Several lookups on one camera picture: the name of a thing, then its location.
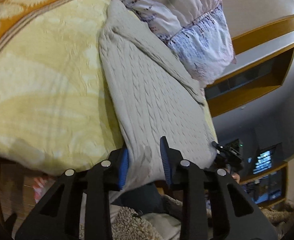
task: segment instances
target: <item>silver screw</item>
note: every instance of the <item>silver screw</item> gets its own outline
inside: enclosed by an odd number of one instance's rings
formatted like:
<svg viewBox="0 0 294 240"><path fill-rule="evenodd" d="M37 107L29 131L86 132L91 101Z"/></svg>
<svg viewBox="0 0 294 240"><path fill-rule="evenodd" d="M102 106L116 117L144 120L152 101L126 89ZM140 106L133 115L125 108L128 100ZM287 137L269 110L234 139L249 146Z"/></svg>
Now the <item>silver screw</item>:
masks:
<svg viewBox="0 0 294 240"><path fill-rule="evenodd" d="M103 167L109 167L111 165L111 162L109 160L104 160L101 162L101 165Z"/></svg>
<svg viewBox="0 0 294 240"><path fill-rule="evenodd" d="M188 160L182 160L180 161L180 165L184 167L188 167L190 165L190 162Z"/></svg>
<svg viewBox="0 0 294 240"><path fill-rule="evenodd" d="M219 169L217 170L218 175L220 176L225 176L227 174L227 172L224 169Z"/></svg>
<svg viewBox="0 0 294 240"><path fill-rule="evenodd" d="M65 175L66 176L72 176L74 175L75 171L73 169L68 169L67 171L65 171Z"/></svg>

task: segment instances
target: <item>yellow blanket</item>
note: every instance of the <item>yellow blanket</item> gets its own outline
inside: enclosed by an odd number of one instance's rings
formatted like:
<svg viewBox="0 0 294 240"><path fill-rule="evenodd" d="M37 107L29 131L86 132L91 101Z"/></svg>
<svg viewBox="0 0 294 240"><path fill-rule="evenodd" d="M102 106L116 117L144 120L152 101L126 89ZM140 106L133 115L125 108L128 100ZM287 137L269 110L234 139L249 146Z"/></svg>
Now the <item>yellow blanket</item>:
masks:
<svg viewBox="0 0 294 240"><path fill-rule="evenodd" d="M60 175L122 146L98 53L109 2L1 0L1 157Z"/></svg>

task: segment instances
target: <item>dark pants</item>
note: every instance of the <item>dark pants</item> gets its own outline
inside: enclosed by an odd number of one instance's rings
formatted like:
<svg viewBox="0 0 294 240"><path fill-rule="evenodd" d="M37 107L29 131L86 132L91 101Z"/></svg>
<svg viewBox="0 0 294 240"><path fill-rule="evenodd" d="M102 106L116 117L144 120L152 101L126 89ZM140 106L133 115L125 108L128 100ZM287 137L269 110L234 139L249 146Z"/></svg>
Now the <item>dark pants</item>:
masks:
<svg viewBox="0 0 294 240"><path fill-rule="evenodd" d="M125 192L112 204L132 208L140 216L148 213L167 213L154 183Z"/></svg>

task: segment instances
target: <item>floor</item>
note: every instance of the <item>floor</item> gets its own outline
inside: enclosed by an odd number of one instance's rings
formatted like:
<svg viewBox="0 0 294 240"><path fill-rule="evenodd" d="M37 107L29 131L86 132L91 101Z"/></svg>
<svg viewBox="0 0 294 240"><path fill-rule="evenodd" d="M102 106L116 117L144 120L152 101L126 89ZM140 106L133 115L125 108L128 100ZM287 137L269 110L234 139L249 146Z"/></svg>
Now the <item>floor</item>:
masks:
<svg viewBox="0 0 294 240"><path fill-rule="evenodd" d="M1 164L0 201L4 219L11 214L17 214L12 237L35 206L33 178L42 175L19 164Z"/></svg>

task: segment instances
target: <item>brown stripe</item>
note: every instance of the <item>brown stripe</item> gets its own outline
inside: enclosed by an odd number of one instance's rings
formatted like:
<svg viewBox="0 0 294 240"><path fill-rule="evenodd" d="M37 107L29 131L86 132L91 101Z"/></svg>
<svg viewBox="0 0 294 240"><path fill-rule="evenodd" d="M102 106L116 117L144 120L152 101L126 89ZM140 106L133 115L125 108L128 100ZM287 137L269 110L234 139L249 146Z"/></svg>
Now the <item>brown stripe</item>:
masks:
<svg viewBox="0 0 294 240"><path fill-rule="evenodd" d="M24 28L31 20L35 19L37 16L55 9L69 1L72 0L57 0L49 5L46 5L38 10L32 11L28 15L21 18L17 23L15 23L0 39L0 52L4 46L22 29Z"/></svg>
<svg viewBox="0 0 294 240"><path fill-rule="evenodd" d="M232 44L237 55L293 31L294 14L236 36L232 38Z"/></svg>

